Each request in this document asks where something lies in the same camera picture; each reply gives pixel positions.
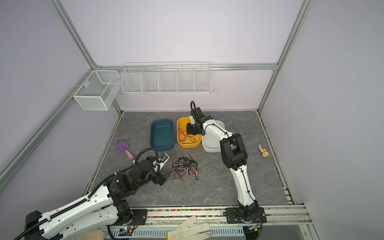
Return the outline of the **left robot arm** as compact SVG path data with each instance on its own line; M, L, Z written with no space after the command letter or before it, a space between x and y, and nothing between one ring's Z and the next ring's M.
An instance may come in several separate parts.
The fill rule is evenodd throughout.
M107 176L87 195L49 212L28 214L16 239L71 240L105 226L131 224L140 216L126 198L149 182L162 186L170 176L161 173L169 158L155 148L142 150L131 166Z

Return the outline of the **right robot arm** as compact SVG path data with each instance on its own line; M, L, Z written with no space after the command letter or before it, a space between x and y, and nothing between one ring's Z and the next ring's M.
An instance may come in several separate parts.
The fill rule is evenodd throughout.
M220 127L211 116L204 115L194 101L191 101L190 109L191 122L187 124L187 134L202 136L208 134L220 144L222 161L231 171L237 189L240 211L237 219L245 223L256 220L261 224L266 223L264 209L258 204L250 185L247 171L248 153L242 136Z

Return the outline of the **yellow plastic bin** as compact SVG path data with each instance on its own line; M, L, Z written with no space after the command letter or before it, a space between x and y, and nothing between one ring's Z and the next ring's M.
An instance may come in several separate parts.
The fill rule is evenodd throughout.
M190 123L191 120L189 117L183 117L177 121L177 141L182 148L196 148L202 142L201 135L188 135L186 131L187 123Z

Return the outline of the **white plastic bin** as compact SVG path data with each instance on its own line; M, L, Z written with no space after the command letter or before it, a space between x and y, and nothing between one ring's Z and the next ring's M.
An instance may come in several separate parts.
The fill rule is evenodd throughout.
M222 121L216 121L214 125L209 126L206 134L202 137L202 145L207 153L220 153L220 140L224 136L225 124Z

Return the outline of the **teal plastic bin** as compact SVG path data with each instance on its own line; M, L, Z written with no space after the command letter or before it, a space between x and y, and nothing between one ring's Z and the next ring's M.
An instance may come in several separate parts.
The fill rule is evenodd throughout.
M160 152L173 149L175 145L175 129L172 120L164 119L152 123L150 145Z

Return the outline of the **purple pink scoop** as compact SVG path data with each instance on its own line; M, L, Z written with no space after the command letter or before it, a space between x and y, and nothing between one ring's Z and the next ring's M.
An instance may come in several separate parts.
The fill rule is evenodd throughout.
M117 140L117 150L121 153L125 153L131 161L135 160L134 155L129 151L129 144L124 140Z

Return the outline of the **white work glove centre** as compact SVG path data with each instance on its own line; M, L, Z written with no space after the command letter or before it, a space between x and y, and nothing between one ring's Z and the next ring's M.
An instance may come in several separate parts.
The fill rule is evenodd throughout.
M211 237L212 231L209 223L197 223L197 217L191 216L175 230L167 232L167 240L206 240Z

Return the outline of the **beige toy figure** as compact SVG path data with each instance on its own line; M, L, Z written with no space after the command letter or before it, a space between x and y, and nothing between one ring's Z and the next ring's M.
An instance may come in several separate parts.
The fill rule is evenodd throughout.
M262 156L263 156L264 158L267 158L267 157L269 156L268 151L267 151L266 149L264 149L261 145L259 145L259 150L260 150L260 152L262 153Z

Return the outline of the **cream work glove left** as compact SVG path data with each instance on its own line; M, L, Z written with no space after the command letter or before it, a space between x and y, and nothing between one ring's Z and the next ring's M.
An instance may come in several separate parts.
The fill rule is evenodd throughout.
M102 230L95 229L88 233L82 234L73 240L104 240L106 237L106 233Z

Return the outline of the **small white mesh basket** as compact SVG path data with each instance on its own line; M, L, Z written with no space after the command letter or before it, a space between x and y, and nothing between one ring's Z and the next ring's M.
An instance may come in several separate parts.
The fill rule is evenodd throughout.
M74 93L74 98L83 110L107 111L121 86L118 71L94 70Z

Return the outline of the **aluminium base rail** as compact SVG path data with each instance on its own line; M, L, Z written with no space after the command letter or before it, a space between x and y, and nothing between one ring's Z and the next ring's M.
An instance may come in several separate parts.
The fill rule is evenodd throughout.
M224 215L227 206L189 206L189 207L132 207L132 211L144 210L145 227L176 227L191 216L197 217L197 223L209 223L213 227L226 227L229 217ZM313 225L313 221L304 205L264 205L266 218L264 226L277 225Z

